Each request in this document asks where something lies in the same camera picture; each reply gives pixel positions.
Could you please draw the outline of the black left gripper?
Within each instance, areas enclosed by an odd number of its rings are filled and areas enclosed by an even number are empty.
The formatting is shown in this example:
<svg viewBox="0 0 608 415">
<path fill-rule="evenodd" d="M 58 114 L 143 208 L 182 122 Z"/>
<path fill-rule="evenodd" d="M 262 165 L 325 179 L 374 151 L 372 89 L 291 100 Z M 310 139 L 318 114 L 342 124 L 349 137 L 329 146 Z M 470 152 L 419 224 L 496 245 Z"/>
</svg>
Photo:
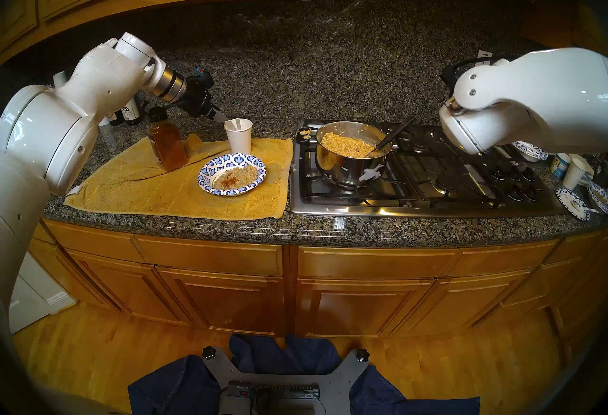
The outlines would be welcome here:
<svg viewBox="0 0 608 415">
<path fill-rule="evenodd" d="M 229 120 L 228 116 L 212 104 L 208 89 L 199 82 L 186 83 L 185 91 L 179 98 L 179 108 L 192 118 L 205 117 L 220 124 Z"/>
</svg>

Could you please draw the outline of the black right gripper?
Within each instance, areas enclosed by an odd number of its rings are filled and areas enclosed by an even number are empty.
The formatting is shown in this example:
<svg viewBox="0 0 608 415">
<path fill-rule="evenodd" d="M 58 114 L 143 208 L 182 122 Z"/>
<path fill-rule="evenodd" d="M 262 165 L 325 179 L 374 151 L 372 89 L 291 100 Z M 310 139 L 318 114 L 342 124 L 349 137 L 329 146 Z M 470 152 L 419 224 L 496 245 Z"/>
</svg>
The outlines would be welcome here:
<svg viewBox="0 0 608 415">
<path fill-rule="evenodd" d="M 454 63 L 445 67 L 440 73 L 440 79 L 449 88 L 454 89 L 459 77 L 463 74 L 463 63 Z"/>
</svg>

